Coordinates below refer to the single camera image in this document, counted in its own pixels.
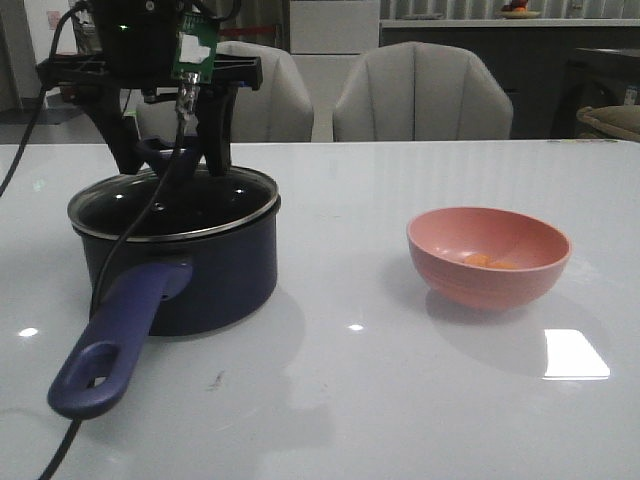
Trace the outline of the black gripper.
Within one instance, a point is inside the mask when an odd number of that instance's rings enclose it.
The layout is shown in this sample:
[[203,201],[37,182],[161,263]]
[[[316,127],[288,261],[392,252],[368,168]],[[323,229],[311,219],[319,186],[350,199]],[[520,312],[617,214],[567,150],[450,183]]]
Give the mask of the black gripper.
[[[224,176],[231,168],[231,124],[237,87],[258,90],[262,84],[261,60],[227,54],[215,55],[210,84],[198,83],[196,74],[171,76],[179,24],[187,12],[198,12],[219,23],[236,17],[241,3],[218,14],[203,1],[76,1],[61,15],[54,30],[48,57],[36,66],[41,91],[69,85],[80,87],[79,106],[90,118],[121,174],[137,174],[143,160],[136,153],[139,141],[132,120],[122,113],[120,89],[152,90],[172,87],[195,78],[200,91],[196,103],[196,133],[211,176]],[[100,50],[93,54],[59,55],[62,30],[79,13],[93,21]]]

